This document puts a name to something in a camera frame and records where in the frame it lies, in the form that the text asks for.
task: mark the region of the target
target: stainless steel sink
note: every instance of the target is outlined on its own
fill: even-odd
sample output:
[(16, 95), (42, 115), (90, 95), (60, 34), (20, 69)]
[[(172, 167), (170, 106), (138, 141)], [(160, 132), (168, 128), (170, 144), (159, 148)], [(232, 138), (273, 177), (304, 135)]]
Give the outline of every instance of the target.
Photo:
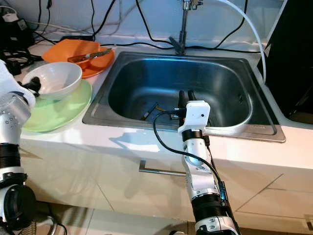
[[(193, 90), (211, 106), (210, 134), (284, 142), (285, 136), (245, 59), (173, 56), (122, 52), (109, 72), (83, 122), (152, 128), (155, 102), (164, 110), (178, 105), (179, 90)], [(167, 116), (158, 127), (177, 130)]]

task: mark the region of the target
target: white wall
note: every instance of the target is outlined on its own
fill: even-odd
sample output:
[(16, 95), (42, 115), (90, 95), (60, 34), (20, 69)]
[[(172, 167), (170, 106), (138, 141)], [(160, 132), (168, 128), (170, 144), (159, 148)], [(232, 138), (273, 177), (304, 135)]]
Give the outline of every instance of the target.
[[(42, 22), (47, 21), (46, 2), (42, 1)], [(95, 5), (94, 24), (100, 24), (109, 7), (111, 0), (93, 0)], [(243, 9), (245, 0), (230, 0)], [(16, 8), (19, 15), (28, 21), (37, 21), (38, 0), (8, 0)], [(51, 24), (69, 25), (75, 28), (90, 26), (91, 3), (90, 0), (52, 0)], [(215, 45), (230, 31), (235, 29), (242, 20), (242, 17), (233, 9), (213, 0), (203, 0), (203, 6), (197, 11), (190, 11), (187, 25), (187, 41), (201, 40), (208, 46)], [(282, 6), (282, 0), (249, 0), (247, 14), (255, 24), (263, 42), (266, 41), (268, 33)], [(116, 22), (119, 19), (119, 12), (122, 15), (134, 6), (135, 0), (117, 0), (108, 17), (107, 22)], [(146, 17), (149, 28), (156, 38), (168, 38), (179, 36), (182, 2), (179, 0), (143, 0), (142, 11)], [(106, 25), (101, 34), (111, 34), (117, 29), (117, 25)], [(144, 24), (136, 7), (120, 24), (115, 35), (125, 36), (147, 36)], [(248, 24), (228, 41), (255, 42), (254, 35)]]

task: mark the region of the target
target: floor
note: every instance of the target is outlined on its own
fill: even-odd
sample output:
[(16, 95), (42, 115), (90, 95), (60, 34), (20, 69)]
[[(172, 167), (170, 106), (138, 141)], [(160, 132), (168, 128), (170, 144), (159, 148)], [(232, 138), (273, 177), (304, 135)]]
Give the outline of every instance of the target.
[[(173, 230), (195, 235), (192, 222), (50, 205), (53, 215), (66, 226), (68, 235), (168, 235)], [(46, 216), (49, 214), (48, 205), (38, 202), (37, 211), (39, 213), (36, 234), (48, 234), (51, 224)], [(242, 229), (241, 232), (242, 235), (295, 235), (251, 229)], [(64, 229), (58, 226), (56, 235), (64, 234)]]

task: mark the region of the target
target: white bowl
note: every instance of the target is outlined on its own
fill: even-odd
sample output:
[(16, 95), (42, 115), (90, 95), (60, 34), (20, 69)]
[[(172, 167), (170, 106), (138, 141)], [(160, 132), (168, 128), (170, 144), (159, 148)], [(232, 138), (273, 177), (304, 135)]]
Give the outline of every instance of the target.
[(40, 98), (60, 100), (72, 93), (80, 84), (83, 71), (73, 63), (56, 62), (42, 65), (29, 72), (22, 83), (28, 83), (33, 77), (39, 77)]

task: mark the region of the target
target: white countertop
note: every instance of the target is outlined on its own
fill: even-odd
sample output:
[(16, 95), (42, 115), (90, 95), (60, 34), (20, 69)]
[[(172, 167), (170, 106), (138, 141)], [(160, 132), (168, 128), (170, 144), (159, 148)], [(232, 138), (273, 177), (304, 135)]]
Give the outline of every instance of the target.
[[(31, 52), (41, 55), (48, 46), (36, 45)], [(114, 47), (115, 56), (123, 50), (137, 51), (137, 47)], [(154, 48), (146, 48), (146, 52), (171, 54), (172, 51), (160, 51)], [(187, 51), (187, 55), (216, 56), (216, 57), (239, 57), (249, 61), (257, 79), (261, 82), (262, 77), (255, 69), (259, 56), (256, 54), (243, 54), (224, 51)], [(93, 86), (93, 98), (105, 80), (108, 70), (87, 79)], [(267, 87), (262, 85), (269, 103), (277, 113), (276, 103), (272, 100)], [(142, 158), (163, 159), (178, 157), (174, 153), (163, 148), (154, 136), (153, 130), (123, 128), (111, 126), (94, 126), (82, 123), (85, 113), (81, 114), (72, 123), (48, 133), (34, 133), (23, 131), (21, 142), (28, 144), (32, 141), (54, 142), (64, 145), (79, 147), (87, 151), (103, 152), (116, 155), (137, 155)], [(253, 169), (254, 167), (279, 167), (282, 173), (313, 169), (313, 130), (281, 126), (285, 136), (285, 143), (264, 141), (251, 141), (244, 139), (211, 136), (211, 151), (216, 164), (225, 166), (239, 166)], [(172, 148), (182, 148), (182, 140), (176, 132), (160, 131), (163, 141)]]

